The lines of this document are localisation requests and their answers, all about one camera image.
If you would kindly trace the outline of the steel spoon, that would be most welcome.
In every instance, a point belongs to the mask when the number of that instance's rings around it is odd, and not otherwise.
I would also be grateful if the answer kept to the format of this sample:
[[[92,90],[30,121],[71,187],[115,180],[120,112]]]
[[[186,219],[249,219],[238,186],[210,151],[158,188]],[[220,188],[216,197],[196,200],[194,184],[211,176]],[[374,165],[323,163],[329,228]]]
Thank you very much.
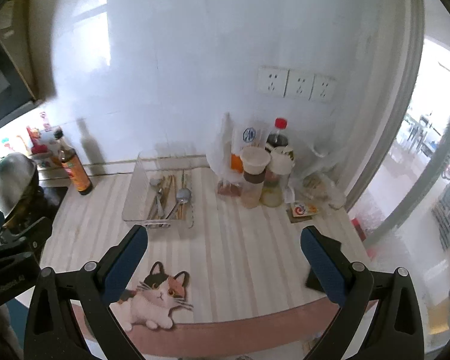
[[[161,189],[161,184],[162,184],[163,180],[164,180],[163,177],[154,178],[154,179],[150,180],[149,186],[154,192],[154,198],[153,198],[153,205],[148,214],[148,219],[158,218],[158,194],[159,194],[159,189]]]
[[[192,197],[192,192],[188,188],[179,189],[175,196],[175,205],[172,207],[166,219],[171,219],[172,216],[178,211],[178,208],[182,205],[186,205]]]

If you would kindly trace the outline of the decorated wooden chopstick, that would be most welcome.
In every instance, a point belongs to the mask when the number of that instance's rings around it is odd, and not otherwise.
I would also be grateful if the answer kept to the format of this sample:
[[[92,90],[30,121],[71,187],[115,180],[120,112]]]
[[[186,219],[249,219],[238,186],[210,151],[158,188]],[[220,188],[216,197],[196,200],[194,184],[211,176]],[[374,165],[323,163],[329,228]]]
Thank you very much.
[[[185,172],[182,172],[181,175],[181,188],[179,190],[179,205],[177,211],[177,219],[182,219],[184,216],[184,205],[186,205],[189,201],[189,191],[187,188],[187,181]]]

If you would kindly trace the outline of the steel spoon front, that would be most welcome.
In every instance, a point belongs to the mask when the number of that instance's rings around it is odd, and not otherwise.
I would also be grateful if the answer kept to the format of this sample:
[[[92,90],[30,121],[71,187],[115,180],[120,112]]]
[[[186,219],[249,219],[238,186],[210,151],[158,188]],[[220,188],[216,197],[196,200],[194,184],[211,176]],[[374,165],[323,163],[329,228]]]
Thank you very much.
[[[172,216],[178,211],[178,208],[182,205],[186,205],[192,197],[192,192],[188,188],[179,189],[175,196],[175,205],[172,207],[166,219],[171,219]]]

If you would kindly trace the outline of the steel wok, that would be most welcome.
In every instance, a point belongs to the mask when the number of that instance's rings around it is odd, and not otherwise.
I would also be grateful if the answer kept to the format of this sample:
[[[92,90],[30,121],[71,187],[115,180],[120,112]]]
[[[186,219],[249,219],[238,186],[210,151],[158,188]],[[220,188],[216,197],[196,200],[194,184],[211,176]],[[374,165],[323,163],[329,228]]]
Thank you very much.
[[[6,219],[34,196],[38,186],[37,166],[26,155],[15,152],[0,160],[0,212]]]

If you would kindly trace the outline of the colourful snack packets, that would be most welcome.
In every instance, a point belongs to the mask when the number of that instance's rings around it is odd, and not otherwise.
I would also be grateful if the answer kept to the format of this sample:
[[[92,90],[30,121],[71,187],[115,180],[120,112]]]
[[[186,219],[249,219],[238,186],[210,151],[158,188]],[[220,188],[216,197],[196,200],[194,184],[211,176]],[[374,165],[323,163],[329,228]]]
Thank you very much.
[[[37,166],[40,180],[67,179],[57,157],[56,128],[40,109],[20,116],[0,128],[0,158],[18,152]]]

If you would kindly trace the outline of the red swirl sachet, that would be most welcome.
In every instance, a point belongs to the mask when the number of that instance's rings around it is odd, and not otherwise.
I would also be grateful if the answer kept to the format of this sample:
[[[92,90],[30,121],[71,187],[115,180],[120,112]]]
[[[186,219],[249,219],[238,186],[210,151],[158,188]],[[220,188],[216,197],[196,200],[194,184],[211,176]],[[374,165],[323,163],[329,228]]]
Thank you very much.
[[[317,206],[309,202],[294,202],[291,204],[292,217],[296,219],[311,217],[319,212]]]

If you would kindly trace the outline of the clear plastic utensil tray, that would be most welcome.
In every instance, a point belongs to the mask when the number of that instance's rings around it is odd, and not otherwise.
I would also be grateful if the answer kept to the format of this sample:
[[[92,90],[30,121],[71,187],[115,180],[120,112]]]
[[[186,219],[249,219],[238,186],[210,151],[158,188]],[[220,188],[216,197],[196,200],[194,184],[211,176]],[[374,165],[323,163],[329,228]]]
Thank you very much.
[[[122,220],[148,228],[191,228],[193,200],[177,203],[181,189],[193,188],[189,157],[149,158],[140,152],[130,178]]]

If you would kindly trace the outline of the striped cat table mat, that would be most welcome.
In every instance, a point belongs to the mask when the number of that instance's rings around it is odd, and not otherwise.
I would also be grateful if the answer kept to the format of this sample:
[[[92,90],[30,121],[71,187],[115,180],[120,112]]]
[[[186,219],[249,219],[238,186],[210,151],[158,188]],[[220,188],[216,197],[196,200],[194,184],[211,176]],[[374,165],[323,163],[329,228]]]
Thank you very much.
[[[215,194],[208,168],[191,172],[193,224],[148,230],[148,248],[129,288],[160,261],[168,274],[190,275],[187,300],[193,310],[172,311],[175,326],[128,333],[143,354],[162,357],[221,357],[270,350],[322,332],[337,306],[305,287],[310,265],[300,248],[302,229],[311,224],[338,240],[349,261],[370,264],[343,209],[326,208],[310,221],[290,223],[284,208],[245,209],[236,198]],[[53,221],[41,267],[56,272],[98,261],[127,234],[122,219],[131,175],[97,177],[81,196],[71,187]]]

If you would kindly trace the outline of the jar with white lid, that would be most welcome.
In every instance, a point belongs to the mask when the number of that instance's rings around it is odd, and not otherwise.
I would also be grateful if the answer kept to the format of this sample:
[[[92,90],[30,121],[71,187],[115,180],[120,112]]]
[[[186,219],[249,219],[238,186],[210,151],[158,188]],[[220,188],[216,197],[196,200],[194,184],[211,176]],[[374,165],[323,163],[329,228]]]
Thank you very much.
[[[284,191],[294,167],[294,153],[291,145],[275,147],[271,161],[266,167],[265,180],[260,202],[264,206],[278,207],[284,202]]]

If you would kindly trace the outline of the jar with brown band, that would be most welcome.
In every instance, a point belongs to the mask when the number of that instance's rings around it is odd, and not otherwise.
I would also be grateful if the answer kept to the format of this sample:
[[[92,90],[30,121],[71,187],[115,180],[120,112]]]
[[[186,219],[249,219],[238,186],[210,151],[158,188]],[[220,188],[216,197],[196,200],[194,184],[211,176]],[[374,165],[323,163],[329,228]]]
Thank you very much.
[[[266,167],[271,155],[261,147],[248,146],[241,152],[244,183],[241,192],[241,204],[247,209],[255,208],[260,200]]]

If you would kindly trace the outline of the white plastic bag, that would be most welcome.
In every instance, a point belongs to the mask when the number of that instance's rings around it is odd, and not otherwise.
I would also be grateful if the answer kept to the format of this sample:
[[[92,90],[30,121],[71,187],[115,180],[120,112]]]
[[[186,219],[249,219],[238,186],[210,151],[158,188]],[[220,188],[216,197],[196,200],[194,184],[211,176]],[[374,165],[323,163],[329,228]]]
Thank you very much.
[[[209,168],[218,177],[218,196],[241,196],[244,172],[241,153],[250,146],[263,148],[270,131],[271,126],[266,121],[249,118],[234,122],[229,112],[223,115],[205,153]]]

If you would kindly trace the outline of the range hood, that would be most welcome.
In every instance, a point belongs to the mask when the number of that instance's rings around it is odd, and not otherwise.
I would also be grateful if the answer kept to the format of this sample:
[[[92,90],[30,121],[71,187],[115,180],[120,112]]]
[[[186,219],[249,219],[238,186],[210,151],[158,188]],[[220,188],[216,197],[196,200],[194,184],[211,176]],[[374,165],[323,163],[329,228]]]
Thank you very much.
[[[7,0],[0,10],[0,128],[39,101],[29,44],[31,0]]]

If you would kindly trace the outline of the white wall socket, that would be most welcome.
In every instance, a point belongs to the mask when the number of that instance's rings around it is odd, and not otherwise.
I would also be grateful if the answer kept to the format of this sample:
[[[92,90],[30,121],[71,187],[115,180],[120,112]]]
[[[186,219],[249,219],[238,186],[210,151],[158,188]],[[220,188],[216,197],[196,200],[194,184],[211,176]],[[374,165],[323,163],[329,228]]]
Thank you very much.
[[[288,82],[289,69],[262,66],[257,74],[257,92],[283,98]]]
[[[337,80],[334,77],[315,74],[310,93],[311,102],[330,102],[336,87]]]
[[[291,69],[285,90],[286,98],[299,98],[309,101],[314,84],[314,73]]]

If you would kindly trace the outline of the white wall socket middle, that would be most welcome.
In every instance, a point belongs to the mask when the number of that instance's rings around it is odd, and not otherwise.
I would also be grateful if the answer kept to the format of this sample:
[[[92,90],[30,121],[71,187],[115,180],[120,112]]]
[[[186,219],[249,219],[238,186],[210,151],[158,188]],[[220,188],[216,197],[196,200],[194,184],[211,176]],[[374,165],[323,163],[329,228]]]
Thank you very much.
[[[309,101],[314,84],[314,73],[291,69],[285,90],[286,98],[299,98]]]

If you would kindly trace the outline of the white wall socket left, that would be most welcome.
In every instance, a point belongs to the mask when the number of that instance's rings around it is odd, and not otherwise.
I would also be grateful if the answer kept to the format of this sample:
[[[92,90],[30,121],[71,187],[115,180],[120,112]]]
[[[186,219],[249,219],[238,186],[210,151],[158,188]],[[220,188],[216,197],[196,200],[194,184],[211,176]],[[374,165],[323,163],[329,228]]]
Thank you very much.
[[[257,74],[257,92],[283,98],[288,82],[289,69],[262,66]]]

